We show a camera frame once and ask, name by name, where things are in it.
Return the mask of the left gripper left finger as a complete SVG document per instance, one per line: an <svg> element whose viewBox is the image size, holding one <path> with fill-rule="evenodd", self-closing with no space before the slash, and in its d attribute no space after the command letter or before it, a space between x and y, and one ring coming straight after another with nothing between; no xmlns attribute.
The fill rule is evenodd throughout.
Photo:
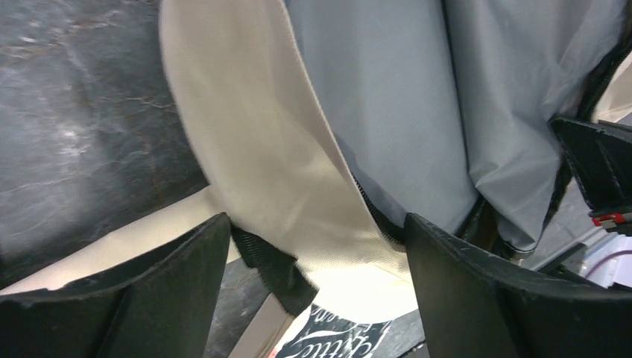
<svg viewBox="0 0 632 358"><path fill-rule="evenodd" d="M67 283L1 297L3 357L201 357L224 273L230 220Z"/></svg>

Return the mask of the floral cover book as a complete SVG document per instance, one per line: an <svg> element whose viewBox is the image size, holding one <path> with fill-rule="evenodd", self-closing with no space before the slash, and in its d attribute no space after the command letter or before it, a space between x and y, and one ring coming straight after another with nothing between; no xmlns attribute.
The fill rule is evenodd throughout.
<svg viewBox="0 0 632 358"><path fill-rule="evenodd" d="M391 324L356 323L317 304L293 317L269 295L229 358L372 357Z"/></svg>

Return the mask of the cream canvas backpack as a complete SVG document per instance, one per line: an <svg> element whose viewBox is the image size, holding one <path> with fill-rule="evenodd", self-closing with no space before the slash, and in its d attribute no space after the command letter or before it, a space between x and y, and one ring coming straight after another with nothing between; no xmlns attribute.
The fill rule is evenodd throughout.
<svg viewBox="0 0 632 358"><path fill-rule="evenodd" d="M356 321L417 306L368 207L455 233L478 198L513 253L546 227L547 120L627 1L1 3L3 294L60 289L217 213Z"/></svg>

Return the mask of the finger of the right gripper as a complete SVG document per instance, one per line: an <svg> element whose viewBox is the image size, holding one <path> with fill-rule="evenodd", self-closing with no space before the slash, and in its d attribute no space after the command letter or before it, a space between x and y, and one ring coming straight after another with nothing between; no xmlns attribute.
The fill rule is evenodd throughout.
<svg viewBox="0 0 632 358"><path fill-rule="evenodd" d="M593 212L631 205L630 125L557 116L549 121L549 127Z"/></svg>

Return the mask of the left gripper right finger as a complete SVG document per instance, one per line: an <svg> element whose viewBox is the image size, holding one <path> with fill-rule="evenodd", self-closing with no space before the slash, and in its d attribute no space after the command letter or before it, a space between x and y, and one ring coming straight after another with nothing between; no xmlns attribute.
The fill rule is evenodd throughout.
<svg viewBox="0 0 632 358"><path fill-rule="evenodd" d="M410 213L406 254L431 357L629 357L631 293L521 268Z"/></svg>

